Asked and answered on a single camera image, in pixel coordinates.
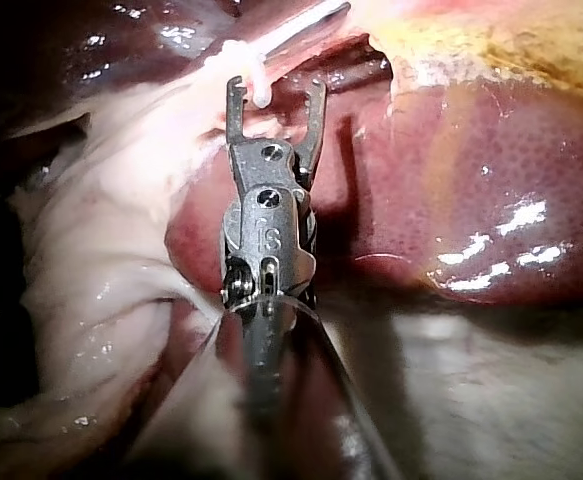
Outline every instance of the white tissue strand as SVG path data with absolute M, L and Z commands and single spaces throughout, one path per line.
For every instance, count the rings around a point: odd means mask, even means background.
M 221 52 L 215 57 L 205 61 L 205 66 L 221 65 L 229 62 L 229 65 L 235 63 L 235 59 L 240 59 L 242 64 L 243 81 L 247 88 L 251 90 L 249 96 L 251 101 L 258 108 L 266 108 L 271 103 L 271 83 L 267 79 L 266 69 L 264 67 L 265 55 L 256 48 L 244 41 L 227 40 L 222 44 Z

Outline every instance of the reddish-brown liver tissue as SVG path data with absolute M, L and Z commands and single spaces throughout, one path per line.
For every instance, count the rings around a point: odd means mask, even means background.
M 387 116 L 386 92 L 329 97 L 313 189 L 322 271 L 354 267 L 468 301 L 583 300 L 583 101 L 475 82 L 400 95 Z M 167 234 L 176 264 L 207 289 L 219 288 L 234 192 L 222 154 Z

